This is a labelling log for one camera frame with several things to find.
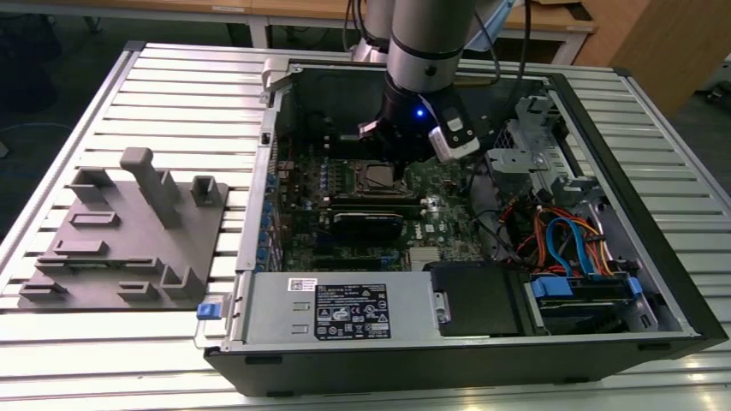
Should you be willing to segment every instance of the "black cable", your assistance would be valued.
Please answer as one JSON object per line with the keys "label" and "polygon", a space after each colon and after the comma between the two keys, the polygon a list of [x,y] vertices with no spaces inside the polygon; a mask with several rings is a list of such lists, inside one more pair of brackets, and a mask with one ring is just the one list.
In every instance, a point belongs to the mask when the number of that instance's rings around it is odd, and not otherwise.
{"label": "black cable", "polygon": [[490,227],[487,226],[487,224],[484,224],[482,222],[482,220],[479,218],[475,218],[475,221],[478,222],[478,224],[480,225],[482,229],[486,230],[486,232],[492,236],[492,238],[495,238],[495,240],[498,241],[498,244],[500,246],[503,246],[504,248],[504,251],[507,252],[507,254],[511,256],[511,259],[519,263],[524,263],[523,261],[523,258],[516,254],[516,252],[512,250],[512,247],[511,245],[504,242],[504,240],[500,238],[500,235],[492,230],[490,229]]}
{"label": "black cable", "polygon": [[492,57],[492,63],[495,64],[495,79],[488,84],[490,86],[492,86],[495,83],[500,81],[500,75],[502,75],[500,60],[498,59],[498,55],[495,52],[495,43],[492,43],[492,38],[490,37],[488,29],[484,28],[484,23],[482,22],[482,18],[476,10],[475,10],[475,19],[478,20],[478,24],[480,25],[482,34],[484,34],[484,38],[488,41],[490,56]]}
{"label": "black cable", "polygon": [[354,7],[354,0],[347,0],[345,19],[343,20],[343,51],[344,52],[349,51],[349,47],[347,46],[347,22],[349,20],[348,16],[351,14],[351,8],[352,7]]}
{"label": "black cable", "polygon": [[514,108],[514,106],[518,104],[516,98],[518,93],[520,91],[520,86],[523,83],[523,75],[526,74],[526,61],[528,59],[528,43],[530,43],[530,32],[531,32],[531,25],[532,25],[532,16],[531,16],[531,1],[526,2],[526,5],[523,8],[526,9],[526,30],[524,30],[524,36],[523,36],[523,46],[520,48],[520,63],[518,65],[518,76],[515,78],[515,83],[512,84],[512,90],[508,94],[507,98],[507,105],[506,105],[506,115],[503,116],[504,120],[507,120],[510,110]]}
{"label": "black cable", "polygon": [[363,3],[363,0],[356,0],[356,3],[355,3],[355,10],[356,10],[356,14],[358,16],[354,16],[354,18],[359,21],[360,23],[360,33],[362,33],[362,37],[366,39],[366,41],[370,41],[372,39],[372,36],[370,35],[368,33],[368,29],[366,28],[366,22],[363,21],[363,10],[362,10],[362,3]]}

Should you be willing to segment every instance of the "slotted metal surface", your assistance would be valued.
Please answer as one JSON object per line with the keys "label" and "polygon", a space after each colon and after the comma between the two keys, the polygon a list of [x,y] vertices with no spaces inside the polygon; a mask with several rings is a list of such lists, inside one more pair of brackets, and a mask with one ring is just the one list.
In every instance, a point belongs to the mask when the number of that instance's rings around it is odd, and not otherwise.
{"label": "slotted metal surface", "polygon": [[[228,293],[251,184],[264,106],[260,71],[268,56],[345,60],[344,54],[148,44],[125,52],[76,128],[68,165],[31,201],[16,233],[19,247],[0,275],[0,401],[5,409],[268,407],[281,409],[707,409],[727,407],[731,343],[682,360],[647,363],[599,383],[495,389],[247,398],[211,370],[203,347],[224,336],[221,321],[195,313],[16,313],[17,292],[33,273],[75,195],[63,185],[79,166],[111,167],[115,179],[127,146],[155,150],[155,166],[176,181],[204,171],[233,191],[227,202],[208,295]],[[466,67],[486,68],[467,61]],[[731,218],[728,200],[707,171],[651,114],[630,81],[603,68],[535,66],[562,72],[576,89],[607,143],[703,295],[731,332]],[[568,138],[587,174],[588,163]]]}

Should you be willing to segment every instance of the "blue drive bracket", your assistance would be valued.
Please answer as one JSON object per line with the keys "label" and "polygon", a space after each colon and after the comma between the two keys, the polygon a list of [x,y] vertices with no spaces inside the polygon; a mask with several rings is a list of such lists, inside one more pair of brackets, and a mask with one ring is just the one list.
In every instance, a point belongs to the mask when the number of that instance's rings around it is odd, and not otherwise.
{"label": "blue drive bracket", "polygon": [[572,297],[574,291],[566,277],[540,277],[530,282],[536,299],[543,297]]}
{"label": "blue drive bracket", "polygon": [[223,319],[229,306],[231,295],[217,298],[216,301],[205,301],[197,305],[195,317],[201,320]]}

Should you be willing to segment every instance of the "blue tab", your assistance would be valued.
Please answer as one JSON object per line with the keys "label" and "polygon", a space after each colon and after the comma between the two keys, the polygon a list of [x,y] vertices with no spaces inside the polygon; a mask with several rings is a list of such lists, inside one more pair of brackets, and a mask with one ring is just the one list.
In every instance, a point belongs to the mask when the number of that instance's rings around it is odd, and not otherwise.
{"label": "blue tab", "polygon": [[638,278],[635,277],[630,277],[630,290],[632,291],[635,297],[639,297],[642,295],[640,280],[638,280]]}
{"label": "blue tab", "polygon": [[540,277],[530,283],[530,287],[536,298],[574,296],[566,277]]}
{"label": "blue tab", "polygon": [[195,316],[200,320],[220,319],[220,303],[219,302],[203,302],[197,305],[195,310]]}
{"label": "blue tab", "polygon": [[263,247],[259,247],[256,250],[256,259],[259,261],[263,261],[267,259],[267,255],[268,255],[267,249]]}

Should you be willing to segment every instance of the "warning label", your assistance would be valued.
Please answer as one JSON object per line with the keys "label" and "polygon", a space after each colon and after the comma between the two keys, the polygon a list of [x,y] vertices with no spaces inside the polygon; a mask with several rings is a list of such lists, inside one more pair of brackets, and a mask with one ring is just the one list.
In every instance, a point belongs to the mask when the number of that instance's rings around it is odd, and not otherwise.
{"label": "warning label", "polygon": [[315,336],[319,340],[391,338],[386,284],[317,285]]}

